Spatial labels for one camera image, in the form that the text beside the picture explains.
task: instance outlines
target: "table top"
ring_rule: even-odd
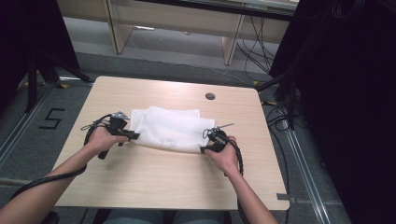
[[[207,93],[215,94],[207,100]],[[254,89],[121,77],[99,77],[82,107],[58,166],[83,145],[81,127],[105,114],[155,105],[165,109],[199,109],[201,117],[236,137],[249,185],[270,210],[286,210],[285,194],[273,143],[258,93]],[[87,171],[66,190],[57,206],[152,209],[235,210],[236,195],[228,178],[205,154],[170,152],[134,143],[114,146],[105,160],[94,158]]]

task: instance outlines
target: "hand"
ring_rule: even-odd
[[[112,135],[107,131],[107,128],[101,125],[92,132],[90,141],[87,145],[94,148],[96,154],[106,151],[114,146],[116,143],[124,143],[129,139],[126,136]]]
[[[230,140],[235,141],[235,137],[229,136]],[[212,159],[216,166],[224,172],[224,174],[229,175],[230,173],[238,171],[238,159],[236,158],[235,149],[233,145],[228,143],[221,152],[214,152],[210,149],[205,150],[205,154]]]

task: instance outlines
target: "person's left hand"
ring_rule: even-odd
[[[93,147],[96,154],[99,154],[102,151],[110,149],[116,143],[124,143],[128,142],[128,140],[126,136],[112,135],[107,131],[106,127],[99,124],[92,132],[87,145]]]

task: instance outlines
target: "forearm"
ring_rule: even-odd
[[[227,174],[249,223],[277,223],[273,215],[239,172]]]
[[[46,176],[75,172],[95,156],[89,145]],[[40,223],[56,204],[74,177],[52,181],[26,190],[0,210],[0,223]]]

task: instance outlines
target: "tripod leg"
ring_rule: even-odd
[[[40,55],[45,58],[50,60],[51,62],[54,62],[55,64],[61,66],[62,68],[64,68],[66,71],[68,71],[69,73],[73,74],[75,77],[78,77],[79,79],[85,81],[85,82],[92,82],[91,79],[87,76],[85,76],[84,74],[82,74],[80,71],[78,71],[76,68],[73,68],[71,66],[69,66],[68,64],[66,64],[65,62],[63,62],[62,60],[46,53],[46,52],[40,52]]]
[[[274,77],[271,81],[268,81],[258,87],[256,87],[256,91],[263,91],[265,89],[268,89],[272,86],[274,86],[276,83],[279,83],[283,78],[285,77],[285,74],[282,74],[278,77]]]
[[[294,79],[291,81],[291,88],[289,92],[289,107],[288,107],[288,124],[291,130],[294,130],[294,108],[296,99],[296,84]]]
[[[35,102],[37,101],[37,76],[35,73],[35,55],[32,55],[29,58],[28,63],[28,100],[25,112],[28,113],[33,106],[35,106]]]

